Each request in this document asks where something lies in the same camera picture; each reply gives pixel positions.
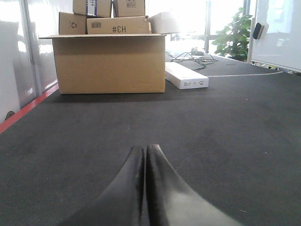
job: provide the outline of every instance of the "recycling symbol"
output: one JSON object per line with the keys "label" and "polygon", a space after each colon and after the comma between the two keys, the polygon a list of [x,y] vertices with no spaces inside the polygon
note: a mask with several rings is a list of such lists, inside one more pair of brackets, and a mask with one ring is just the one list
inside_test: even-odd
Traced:
{"label": "recycling symbol", "polygon": [[72,28],[76,28],[76,27],[77,27],[77,24],[74,23],[74,22],[72,22],[72,23],[71,23],[71,27],[72,27]]}

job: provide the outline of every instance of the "red edge strip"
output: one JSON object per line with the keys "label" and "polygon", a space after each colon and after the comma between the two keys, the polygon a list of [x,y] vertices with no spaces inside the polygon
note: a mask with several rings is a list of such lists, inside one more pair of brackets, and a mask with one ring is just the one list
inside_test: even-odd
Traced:
{"label": "red edge strip", "polygon": [[37,106],[39,103],[41,103],[43,100],[45,100],[48,96],[50,96],[57,90],[58,90],[58,84],[56,84],[54,87],[47,90],[45,93],[43,93],[41,96],[39,96],[36,99],[34,99],[33,101],[31,101],[28,105],[23,107],[20,111],[15,113],[9,119],[7,119],[3,123],[1,123],[0,124],[0,134],[2,132],[4,132],[7,128],[9,128],[12,124],[14,124],[16,121],[21,119],[24,115],[26,115],[29,111],[31,111],[35,106]]}

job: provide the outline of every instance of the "white product box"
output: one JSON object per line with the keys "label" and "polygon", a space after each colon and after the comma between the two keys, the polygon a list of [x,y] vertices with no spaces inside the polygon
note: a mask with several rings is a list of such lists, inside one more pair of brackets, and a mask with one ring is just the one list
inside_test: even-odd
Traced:
{"label": "white product box", "polygon": [[150,17],[151,30],[158,34],[181,32],[178,19],[171,12],[158,13]]}
{"label": "white product box", "polygon": [[165,79],[179,89],[206,88],[209,78],[175,62],[165,63]]}

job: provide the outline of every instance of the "whiteboard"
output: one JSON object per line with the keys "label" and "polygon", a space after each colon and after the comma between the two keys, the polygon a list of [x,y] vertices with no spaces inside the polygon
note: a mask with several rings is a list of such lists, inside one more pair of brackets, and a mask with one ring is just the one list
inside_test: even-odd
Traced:
{"label": "whiteboard", "polygon": [[252,40],[251,60],[301,71],[301,0],[258,0],[256,23],[264,24]]}

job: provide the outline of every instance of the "cable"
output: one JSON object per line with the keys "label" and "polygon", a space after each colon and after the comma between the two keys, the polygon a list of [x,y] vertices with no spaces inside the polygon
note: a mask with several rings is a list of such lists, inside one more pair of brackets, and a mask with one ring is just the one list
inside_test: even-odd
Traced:
{"label": "cable", "polygon": [[184,53],[181,53],[180,55],[178,55],[177,57],[174,57],[169,52],[166,52],[166,54],[172,58],[171,62],[181,63],[183,61],[192,61],[192,62],[196,62],[197,64],[201,65],[201,67],[193,69],[194,71],[204,69],[207,67],[207,65],[213,64],[216,61],[218,61],[218,60],[214,59],[211,54],[209,54],[210,57],[201,56],[201,57],[195,58],[191,53],[192,52],[184,52]]}

